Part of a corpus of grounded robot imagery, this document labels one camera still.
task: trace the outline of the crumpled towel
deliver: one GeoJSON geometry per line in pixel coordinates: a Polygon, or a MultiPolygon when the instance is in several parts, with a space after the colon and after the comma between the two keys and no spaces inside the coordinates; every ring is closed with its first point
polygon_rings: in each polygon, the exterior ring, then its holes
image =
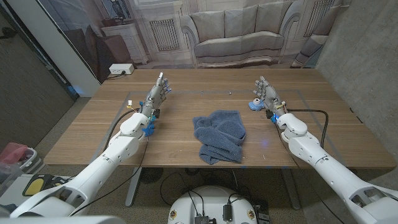
{"type": "Polygon", "coordinates": [[[246,136],[239,111],[218,110],[209,117],[193,118],[193,133],[203,143],[199,156],[210,165],[216,162],[242,161],[242,143],[246,136]]]}

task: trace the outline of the yellow object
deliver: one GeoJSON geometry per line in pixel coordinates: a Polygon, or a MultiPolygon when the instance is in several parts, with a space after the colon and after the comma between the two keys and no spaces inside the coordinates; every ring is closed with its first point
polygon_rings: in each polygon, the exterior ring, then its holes
{"type": "Polygon", "coordinates": [[[25,191],[25,195],[35,195],[40,192],[44,184],[44,179],[35,179],[25,191]]]}
{"type": "Polygon", "coordinates": [[[131,106],[127,106],[127,108],[130,108],[130,109],[134,110],[135,112],[137,112],[136,109],[132,108],[131,106]]]}

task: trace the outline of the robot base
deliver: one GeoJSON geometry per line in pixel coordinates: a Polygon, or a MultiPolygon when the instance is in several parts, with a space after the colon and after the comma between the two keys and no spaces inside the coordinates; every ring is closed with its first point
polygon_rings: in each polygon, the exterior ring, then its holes
{"type": "MultiPolygon", "coordinates": [[[[225,223],[223,220],[223,207],[227,204],[228,197],[236,192],[220,186],[202,186],[195,188],[193,191],[203,197],[205,216],[209,216],[210,220],[215,218],[217,223],[225,223]]],[[[201,215],[203,206],[201,198],[193,192],[190,192],[190,194],[199,215],[201,215]]],[[[183,194],[177,199],[170,209],[167,223],[194,224],[196,211],[192,200],[188,193],[183,194]]],[[[238,194],[231,196],[230,201],[232,202],[234,200],[236,201],[231,204],[232,220],[229,223],[257,223],[252,205],[238,194]]]]}

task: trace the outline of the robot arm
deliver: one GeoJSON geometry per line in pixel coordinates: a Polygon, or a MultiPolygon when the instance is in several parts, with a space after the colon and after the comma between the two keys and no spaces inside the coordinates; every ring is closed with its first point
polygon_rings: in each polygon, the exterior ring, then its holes
{"type": "Polygon", "coordinates": [[[80,210],[94,200],[115,168],[133,156],[139,147],[139,141],[145,137],[142,128],[146,128],[170,91],[167,80],[160,73],[139,113],[134,113],[122,123],[120,131],[109,142],[106,150],[81,171],[73,180],[58,187],[41,191],[26,200],[10,215],[16,218],[23,213],[36,213],[43,217],[67,217],[76,213],[82,215],[87,208],[80,210]]]}
{"type": "Polygon", "coordinates": [[[292,154],[310,164],[337,193],[360,224],[398,223],[398,192],[367,183],[331,157],[318,139],[307,131],[307,125],[287,113],[284,102],[273,87],[261,77],[257,91],[267,110],[274,114],[282,139],[292,154]]]}

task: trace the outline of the power strip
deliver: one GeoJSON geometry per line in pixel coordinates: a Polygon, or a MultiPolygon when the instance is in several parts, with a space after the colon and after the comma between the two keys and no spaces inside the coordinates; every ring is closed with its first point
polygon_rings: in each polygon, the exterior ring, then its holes
{"type": "Polygon", "coordinates": [[[132,71],[134,71],[134,66],[131,63],[112,64],[109,68],[109,71],[113,75],[120,75],[123,71],[125,74],[131,74],[132,71]]]}

